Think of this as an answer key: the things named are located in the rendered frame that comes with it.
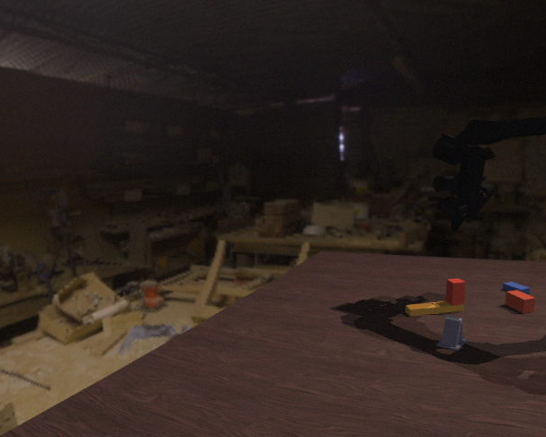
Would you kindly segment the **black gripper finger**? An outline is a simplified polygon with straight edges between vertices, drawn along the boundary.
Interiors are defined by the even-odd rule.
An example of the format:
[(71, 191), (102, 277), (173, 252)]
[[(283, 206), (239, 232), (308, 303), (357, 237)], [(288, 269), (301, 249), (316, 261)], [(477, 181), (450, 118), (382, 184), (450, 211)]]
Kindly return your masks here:
[(469, 214), (466, 217), (467, 223), (471, 223), (471, 221), (474, 219), (476, 214), (481, 210), (482, 206), (486, 203), (487, 200), (488, 200), (487, 198), (482, 198), (482, 199), (475, 198), (474, 200), (470, 201), (467, 204), (467, 211), (469, 212)]
[(464, 215), (459, 218), (454, 218), (453, 216), (450, 216), (451, 226), (454, 232), (457, 232), (459, 230), (459, 227), (461, 226), (468, 214), (469, 212), (465, 211)]

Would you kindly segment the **orange-red rectangular block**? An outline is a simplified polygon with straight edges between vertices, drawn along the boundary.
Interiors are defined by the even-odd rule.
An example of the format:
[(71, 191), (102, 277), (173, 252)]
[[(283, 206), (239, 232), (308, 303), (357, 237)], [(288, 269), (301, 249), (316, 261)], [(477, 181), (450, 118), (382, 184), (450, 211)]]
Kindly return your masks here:
[(535, 299), (536, 298), (531, 297), (529, 294), (512, 290), (506, 292), (505, 305), (508, 305), (521, 313), (528, 313), (534, 311)]

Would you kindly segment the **blue flat bar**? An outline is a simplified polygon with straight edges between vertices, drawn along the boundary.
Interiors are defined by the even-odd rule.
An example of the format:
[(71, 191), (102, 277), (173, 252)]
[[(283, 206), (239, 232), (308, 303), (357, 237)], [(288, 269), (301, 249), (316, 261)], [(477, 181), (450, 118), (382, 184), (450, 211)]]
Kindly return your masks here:
[(517, 291), (521, 291), (525, 294), (529, 294), (530, 293), (530, 288), (529, 287), (524, 287), (522, 286), (521, 284), (516, 284), (514, 282), (506, 282), (506, 283), (502, 283), (502, 289), (503, 290), (507, 290), (507, 291), (512, 291), (512, 290), (517, 290)]

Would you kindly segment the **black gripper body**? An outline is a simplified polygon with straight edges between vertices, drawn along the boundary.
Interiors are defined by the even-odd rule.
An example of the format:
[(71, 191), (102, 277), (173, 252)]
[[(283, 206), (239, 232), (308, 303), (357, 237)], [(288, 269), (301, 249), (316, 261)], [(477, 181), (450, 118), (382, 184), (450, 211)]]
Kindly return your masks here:
[(454, 218), (459, 218), (467, 211), (467, 205), (470, 201), (483, 198), (483, 192), (486, 193), (486, 198), (493, 196), (494, 188), (491, 184), (483, 182), (485, 176), (472, 176), (459, 172), (455, 174), (458, 180), (456, 194), (457, 198), (448, 195), (438, 202), (437, 210), (444, 212)]

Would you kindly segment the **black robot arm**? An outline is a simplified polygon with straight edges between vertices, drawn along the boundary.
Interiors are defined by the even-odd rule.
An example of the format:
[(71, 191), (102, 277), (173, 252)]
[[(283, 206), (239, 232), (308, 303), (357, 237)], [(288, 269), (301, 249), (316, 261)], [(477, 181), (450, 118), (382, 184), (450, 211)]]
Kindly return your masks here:
[[(486, 160), (496, 155), (490, 147), (466, 147), (467, 145), (490, 145), (510, 137), (546, 135), (546, 116), (506, 121), (473, 119), (465, 129), (453, 137), (441, 134), (432, 149), (435, 158), (452, 165), (460, 163), (460, 171), (472, 175), (483, 175)], [(458, 180), (456, 176), (437, 176), (432, 186), (435, 191), (450, 191), (456, 194)]]

